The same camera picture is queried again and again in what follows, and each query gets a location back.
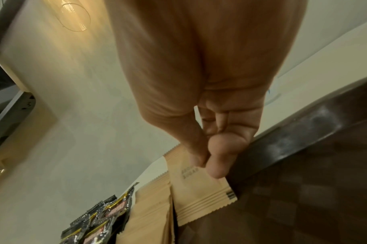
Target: checkered surface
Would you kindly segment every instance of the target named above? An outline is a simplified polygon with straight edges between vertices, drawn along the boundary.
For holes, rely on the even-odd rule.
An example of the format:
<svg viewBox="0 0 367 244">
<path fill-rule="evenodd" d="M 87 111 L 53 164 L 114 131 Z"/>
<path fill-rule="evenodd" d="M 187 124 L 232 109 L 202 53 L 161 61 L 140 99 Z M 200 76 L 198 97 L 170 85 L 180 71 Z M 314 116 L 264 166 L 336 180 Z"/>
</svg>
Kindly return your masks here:
<svg viewBox="0 0 367 244">
<path fill-rule="evenodd" d="M 237 202 L 180 227 L 178 243 L 366 244 L 367 123 L 259 172 L 235 191 Z"/>
</svg>

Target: hand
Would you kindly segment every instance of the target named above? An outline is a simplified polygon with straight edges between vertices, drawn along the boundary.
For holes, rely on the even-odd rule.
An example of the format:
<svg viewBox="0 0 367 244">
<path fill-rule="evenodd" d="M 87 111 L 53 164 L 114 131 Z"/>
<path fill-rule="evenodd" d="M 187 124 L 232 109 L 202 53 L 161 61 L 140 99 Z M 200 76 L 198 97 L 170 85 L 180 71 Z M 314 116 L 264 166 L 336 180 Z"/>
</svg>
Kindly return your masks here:
<svg viewBox="0 0 367 244">
<path fill-rule="evenodd" d="M 265 93 L 293 43 L 306 1 L 106 4 L 142 117 L 179 140 L 194 165 L 214 178 L 226 176 L 259 128 Z"/>
</svg>

